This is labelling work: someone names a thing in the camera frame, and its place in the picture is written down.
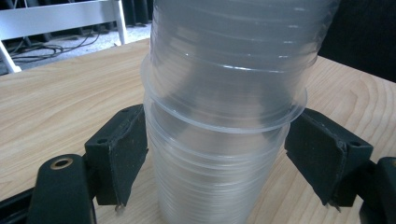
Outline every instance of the chair leg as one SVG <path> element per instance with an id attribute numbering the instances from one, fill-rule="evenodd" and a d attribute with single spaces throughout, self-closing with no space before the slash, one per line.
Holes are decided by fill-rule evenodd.
<path id="1" fill-rule="evenodd" d="M 119 30 L 120 42 L 122 45 L 128 42 L 126 28 L 125 28 L 125 19 L 123 16 L 122 2 L 121 0 L 113 1 L 114 13 L 117 17 L 117 29 Z"/>
<path id="2" fill-rule="evenodd" d="M 0 41 L 0 56 L 3 62 L 6 64 L 7 70 L 9 73 L 17 73 L 21 71 L 21 68 L 12 61 L 11 57 L 9 56 L 6 48 L 3 45 L 3 42 Z"/>

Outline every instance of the round hole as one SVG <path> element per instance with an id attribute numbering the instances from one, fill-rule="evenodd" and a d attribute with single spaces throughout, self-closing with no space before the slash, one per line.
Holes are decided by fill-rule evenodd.
<path id="1" fill-rule="evenodd" d="M 354 147 L 360 147 L 361 146 L 361 143 L 355 142 L 355 141 L 349 142 L 349 144 L 354 146 Z"/>
<path id="2" fill-rule="evenodd" d="M 60 158 L 59 160 L 54 161 L 50 165 L 50 168 L 52 170 L 62 170 L 63 168 L 66 168 L 72 163 L 73 163 L 73 159 L 71 158 Z"/>
<path id="3" fill-rule="evenodd" d="M 106 143 L 106 142 L 107 142 L 107 139 L 105 139 L 105 138 L 99 139 L 99 140 L 97 141 L 98 144 L 104 144 L 104 143 Z"/>

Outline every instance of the transparent plastic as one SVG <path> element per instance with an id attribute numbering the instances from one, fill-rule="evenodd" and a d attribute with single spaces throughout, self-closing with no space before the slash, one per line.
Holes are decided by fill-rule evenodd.
<path id="1" fill-rule="evenodd" d="M 245 223 L 339 0 L 154 2 L 142 62 L 148 146 L 169 223 Z"/>

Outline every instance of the wooden table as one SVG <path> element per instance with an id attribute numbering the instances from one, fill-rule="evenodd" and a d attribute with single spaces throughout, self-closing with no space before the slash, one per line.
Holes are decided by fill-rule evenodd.
<path id="1" fill-rule="evenodd" d="M 84 143 L 117 111 L 142 103 L 139 65 L 147 40 L 0 77 L 0 200 L 35 184 L 46 160 L 84 153 Z M 373 161 L 396 157 L 396 85 L 319 58 L 307 83 L 308 107 L 375 146 Z M 125 212 L 96 206 L 98 223 L 163 223 L 151 154 Z M 361 199 L 338 213 L 281 150 L 247 223 L 360 223 Z"/>

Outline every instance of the black cable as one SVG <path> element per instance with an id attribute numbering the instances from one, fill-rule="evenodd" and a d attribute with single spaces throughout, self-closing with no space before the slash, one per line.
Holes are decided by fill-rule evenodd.
<path id="1" fill-rule="evenodd" d="M 85 39 L 80 44 L 78 44 L 77 46 L 74 46 L 74 47 L 71 47 L 71 48 L 64 48 L 64 47 L 58 46 L 58 45 L 40 45 L 40 46 L 37 46 L 37 47 L 25 48 L 25 49 L 29 49 L 29 50 L 13 54 L 11 56 L 11 58 L 12 58 L 12 60 L 14 60 L 15 63 L 33 63 L 33 62 L 46 60 L 46 59 L 49 59 L 49 58 L 54 58 L 54 57 L 57 57 L 57 56 L 59 56 L 59 55 L 61 55 L 63 53 L 66 53 L 66 52 L 69 52 L 69 51 L 72 51 L 74 49 L 78 49 L 78 48 L 81 48 L 81 47 L 86 47 L 86 46 L 89 46 L 89 45 L 95 43 L 98 40 L 99 36 L 100 36 L 100 31 L 98 31 L 98 35 L 96 36 L 96 38 L 91 43 L 84 44 L 88 40 L 88 38 L 91 36 L 92 31 L 93 31 L 93 27 L 91 28 L 90 32 L 87 34 Z M 52 53 L 43 54 L 43 55 L 36 55 L 36 56 L 18 56 L 18 55 L 29 53 L 29 52 L 32 52 L 32 51 L 45 50 L 45 49 L 52 50 Z"/>
<path id="2" fill-rule="evenodd" d="M 17 52 L 17 51 L 22 47 L 24 39 L 25 39 L 25 36 L 22 38 L 20 44 L 19 44 L 14 50 L 12 50 L 11 52 L 9 52 L 8 54 L 11 55 L 11 54 Z"/>

